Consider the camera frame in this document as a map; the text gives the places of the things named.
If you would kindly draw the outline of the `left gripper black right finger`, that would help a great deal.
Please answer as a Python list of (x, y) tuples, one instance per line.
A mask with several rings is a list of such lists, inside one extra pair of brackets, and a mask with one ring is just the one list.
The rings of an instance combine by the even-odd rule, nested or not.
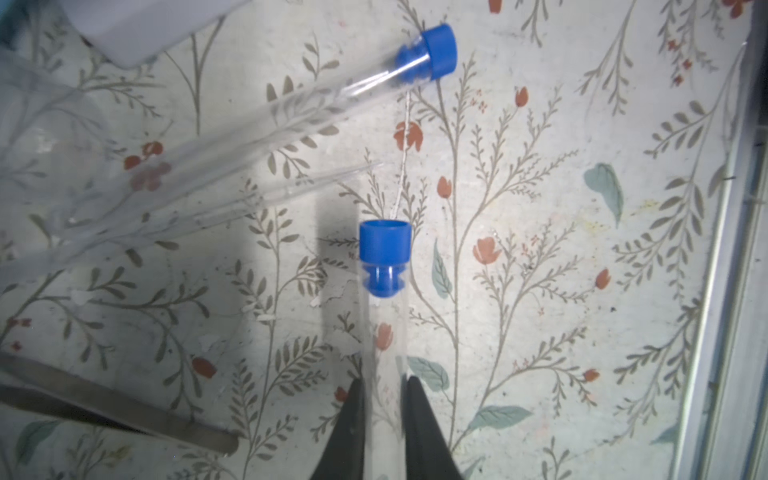
[(463, 479), (416, 376), (404, 386), (403, 423), (408, 480)]

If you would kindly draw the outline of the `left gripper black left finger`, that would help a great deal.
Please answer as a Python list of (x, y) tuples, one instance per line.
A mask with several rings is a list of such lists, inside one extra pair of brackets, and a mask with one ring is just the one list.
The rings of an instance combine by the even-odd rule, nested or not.
[(355, 379), (310, 480), (361, 480), (364, 477), (365, 414), (364, 383)]

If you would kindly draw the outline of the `blue capped test tube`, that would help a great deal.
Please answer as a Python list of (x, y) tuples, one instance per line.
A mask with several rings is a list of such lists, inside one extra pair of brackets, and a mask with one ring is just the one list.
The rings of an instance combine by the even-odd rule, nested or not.
[(447, 24), (425, 30), (379, 61), (268, 102), (196, 140), (165, 151), (73, 199), (44, 217), (66, 245), (164, 239), (247, 214), (267, 197), (292, 195), (316, 180), (226, 193), (224, 181), (273, 152), (328, 131), (375, 102), (452, 73), (457, 42)]
[(404, 479), (407, 280), (412, 228), (400, 220), (368, 220), (359, 225), (359, 234), (364, 477)]

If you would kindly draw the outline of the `small white tube rack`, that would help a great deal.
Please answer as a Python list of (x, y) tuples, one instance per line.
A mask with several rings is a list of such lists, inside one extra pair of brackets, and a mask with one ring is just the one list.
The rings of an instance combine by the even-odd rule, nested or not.
[(69, 0), (59, 6), (92, 47), (116, 66), (130, 69), (244, 4), (243, 0)]

